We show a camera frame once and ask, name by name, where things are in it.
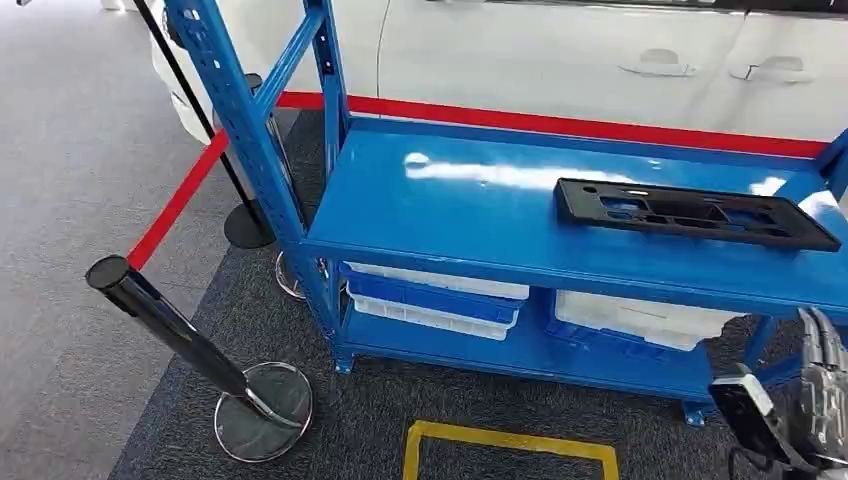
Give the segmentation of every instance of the black plastic tray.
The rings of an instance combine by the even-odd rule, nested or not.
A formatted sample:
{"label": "black plastic tray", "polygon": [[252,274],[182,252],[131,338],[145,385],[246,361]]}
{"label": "black plastic tray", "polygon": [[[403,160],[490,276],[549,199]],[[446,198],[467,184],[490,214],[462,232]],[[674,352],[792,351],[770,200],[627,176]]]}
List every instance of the black plastic tray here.
{"label": "black plastic tray", "polygon": [[842,243],[786,198],[560,178],[559,218],[585,225],[835,252]]}

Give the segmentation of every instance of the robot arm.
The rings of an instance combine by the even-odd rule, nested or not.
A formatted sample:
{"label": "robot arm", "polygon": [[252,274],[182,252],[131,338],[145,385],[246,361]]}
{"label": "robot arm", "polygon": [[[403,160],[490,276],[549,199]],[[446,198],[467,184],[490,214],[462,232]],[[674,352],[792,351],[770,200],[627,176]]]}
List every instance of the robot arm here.
{"label": "robot arm", "polygon": [[717,378],[709,391],[739,444],[762,455],[769,468],[783,464],[788,479],[848,480],[848,352],[821,311],[798,309],[798,316],[802,366],[791,411],[781,416],[744,366],[740,374]]}

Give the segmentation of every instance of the black stanchion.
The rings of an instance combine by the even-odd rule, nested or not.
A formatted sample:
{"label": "black stanchion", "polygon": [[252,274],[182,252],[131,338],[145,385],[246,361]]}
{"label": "black stanchion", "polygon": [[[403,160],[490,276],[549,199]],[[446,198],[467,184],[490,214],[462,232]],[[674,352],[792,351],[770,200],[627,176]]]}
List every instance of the black stanchion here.
{"label": "black stanchion", "polygon": [[[171,47],[168,46],[165,36],[156,24],[156,20],[153,18],[153,14],[150,13],[150,8],[147,7],[147,3],[144,0],[133,1],[136,8],[138,8],[138,12],[141,14],[141,18],[144,19],[147,29],[150,31],[150,34],[153,35],[156,45],[159,47],[159,50],[162,51],[162,55],[165,56],[168,66],[170,66],[171,71],[174,72],[174,76],[177,78],[177,82],[180,84],[180,88],[183,90],[186,100],[188,100],[189,105],[191,105],[191,109],[194,111],[194,114],[197,115],[198,120],[200,120],[200,124],[203,126],[203,130],[206,132],[206,135],[208,135],[211,139],[215,136],[215,129],[212,128],[212,124],[209,122],[209,119],[206,118],[206,113],[203,111],[203,107],[201,107],[200,102],[197,101],[197,97],[194,95],[191,85],[189,85],[180,64],[177,62],[176,57],[174,57],[174,52],[171,51]],[[170,22],[166,20],[163,23],[163,27],[168,30],[169,35],[171,35],[174,40],[174,43],[182,46],[182,42],[179,37],[176,36],[174,29],[170,28]],[[221,164],[224,165],[224,170],[227,171],[227,176],[230,177],[230,181],[233,183],[233,187],[235,187],[239,199],[241,199],[241,205],[237,206],[235,210],[230,212],[229,216],[227,216],[227,220],[224,222],[224,235],[230,243],[240,248],[259,248],[269,245],[274,241],[274,234],[268,225],[265,215],[262,213],[262,209],[259,208],[259,203],[256,200],[251,200],[247,197],[247,193],[244,191],[244,187],[242,187],[238,175],[236,175],[236,171],[233,169],[226,153],[221,154]]]}
{"label": "black stanchion", "polygon": [[85,278],[223,391],[215,409],[215,436],[230,456],[252,463],[271,460],[306,431],[312,388],[300,370],[268,362],[242,372],[124,257],[99,260]]}

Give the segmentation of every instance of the chrome stanchion base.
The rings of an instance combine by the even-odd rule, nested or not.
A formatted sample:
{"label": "chrome stanchion base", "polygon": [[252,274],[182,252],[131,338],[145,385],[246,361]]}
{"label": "chrome stanchion base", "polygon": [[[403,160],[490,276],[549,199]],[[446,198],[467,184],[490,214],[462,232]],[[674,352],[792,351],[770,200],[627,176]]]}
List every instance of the chrome stanchion base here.
{"label": "chrome stanchion base", "polygon": [[273,422],[224,393],[215,408],[215,436],[231,457],[247,463],[286,453],[312,420],[312,387],[300,370],[281,362],[260,363],[244,371],[250,389],[279,416],[301,424]]}
{"label": "chrome stanchion base", "polygon": [[300,288],[300,281],[286,269],[283,252],[277,255],[277,263],[274,265],[274,273],[277,277],[277,284],[284,292],[298,300],[305,300],[303,290]]}

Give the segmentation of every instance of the blue metal shelf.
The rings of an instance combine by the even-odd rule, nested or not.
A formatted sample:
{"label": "blue metal shelf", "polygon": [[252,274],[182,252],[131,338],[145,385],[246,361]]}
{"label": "blue metal shelf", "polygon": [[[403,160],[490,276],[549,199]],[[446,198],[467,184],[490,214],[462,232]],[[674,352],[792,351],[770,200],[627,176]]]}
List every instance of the blue metal shelf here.
{"label": "blue metal shelf", "polygon": [[304,245],[331,258],[744,313],[792,317],[812,303],[846,320],[848,248],[786,252],[563,225],[552,194],[560,177],[786,196],[848,243],[812,161],[355,119]]}
{"label": "blue metal shelf", "polygon": [[664,363],[616,350],[581,350],[544,332],[551,298],[536,290],[502,342],[374,317],[350,308],[344,348],[351,353],[518,375],[589,387],[710,402],[712,378],[702,346],[670,353]]}
{"label": "blue metal shelf", "polygon": [[[504,342],[339,310],[338,261],[421,269],[536,287],[765,315],[745,357],[755,362],[773,317],[818,305],[848,323],[848,248],[787,252],[755,245],[557,223],[559,177],[780,195],[848,243],[835,198],[848,186],[848,131],[815,161],[351,118],[331,0],[303,0],[304,19],[253,96],[215,0],[165,0],[257,193],[339,371],[369,354],[684,400],[689,423],[711,403],[703,348],[666,364],[573,350],[543,333],[534,288]],[[311,43],[324,93],[329,183],[310,229],[266,128]],[[324,258],[319,269],[317,258]],[[791,359],[764,372],[785,378]]]}

